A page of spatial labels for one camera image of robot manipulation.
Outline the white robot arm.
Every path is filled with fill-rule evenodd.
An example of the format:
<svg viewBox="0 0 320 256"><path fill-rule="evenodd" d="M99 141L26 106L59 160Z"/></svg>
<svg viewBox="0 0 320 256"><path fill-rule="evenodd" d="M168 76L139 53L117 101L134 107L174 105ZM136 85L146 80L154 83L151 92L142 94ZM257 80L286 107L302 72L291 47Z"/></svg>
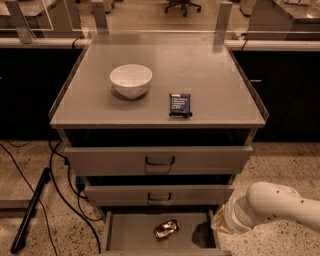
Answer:
<svg viewBox="0 0 320 256"><path fill-rule="evenodd" d="M211 228L230 235L244 234L279 220L320 232L320 201L303 198L290 186L257 182L243 196L224 204L211 220Z"/></svg>

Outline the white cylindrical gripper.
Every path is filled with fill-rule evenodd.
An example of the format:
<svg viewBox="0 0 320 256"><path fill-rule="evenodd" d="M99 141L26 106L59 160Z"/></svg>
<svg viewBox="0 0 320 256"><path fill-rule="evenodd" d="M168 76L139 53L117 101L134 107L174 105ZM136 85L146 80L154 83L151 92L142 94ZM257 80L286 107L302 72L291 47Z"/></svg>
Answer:
<svg viewBox="0 0 320 256"><path fill-rule="evenodd" d="M249 232L254 226L255 215L245 196L229 200L211 220L213 230L229 235Z"/></svg>

